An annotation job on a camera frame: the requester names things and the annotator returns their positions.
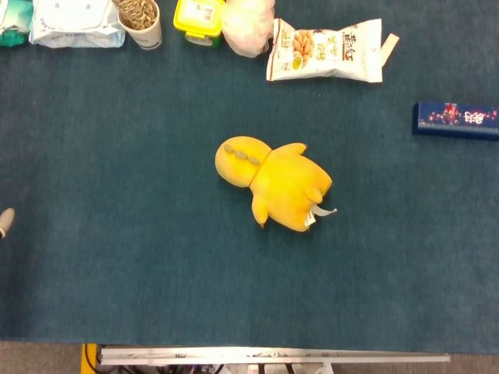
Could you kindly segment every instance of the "metal bar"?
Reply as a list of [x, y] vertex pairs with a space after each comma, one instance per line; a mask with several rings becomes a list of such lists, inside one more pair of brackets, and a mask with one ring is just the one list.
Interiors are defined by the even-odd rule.
[[449, 362], [450, 356], [382, 351], [332, 351], [298, 348], [104, 348], [103, 365], [286, 364]]

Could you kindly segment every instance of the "yellow container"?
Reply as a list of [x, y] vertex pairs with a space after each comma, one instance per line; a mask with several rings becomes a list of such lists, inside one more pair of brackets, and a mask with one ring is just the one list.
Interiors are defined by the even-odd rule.
[[207, 47], [218, 47], [221, 41], [221, 9], [223, 0], [179, 0], [173, 26], [188, 41]]

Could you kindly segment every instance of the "rectangular box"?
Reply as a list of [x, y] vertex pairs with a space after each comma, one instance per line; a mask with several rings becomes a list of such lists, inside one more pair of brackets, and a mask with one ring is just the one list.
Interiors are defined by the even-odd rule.
[[223, 0], [179, 0], [173, 26], [191, 43], [218, 47], [221, 42]]
[[414, 107], [412, 132], [499, 140], [499, 107], [420, 101]]

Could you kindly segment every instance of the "yellow lid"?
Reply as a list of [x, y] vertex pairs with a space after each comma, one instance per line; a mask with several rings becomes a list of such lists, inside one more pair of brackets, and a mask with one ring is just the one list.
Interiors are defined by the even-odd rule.
[[221, 32], [223, 0], [179, 0], [173, 26], [200, 36], [218, 37]]

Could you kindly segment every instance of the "gray floor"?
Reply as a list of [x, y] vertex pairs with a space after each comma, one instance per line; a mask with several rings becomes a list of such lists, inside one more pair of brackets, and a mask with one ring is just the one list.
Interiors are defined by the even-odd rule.
[[[78, 374], [75, 344], [0, 342], [0, 374]], [[499, 374], [499, 356], [453, 355], [450, 363], [333, 365], [335, 374]]]

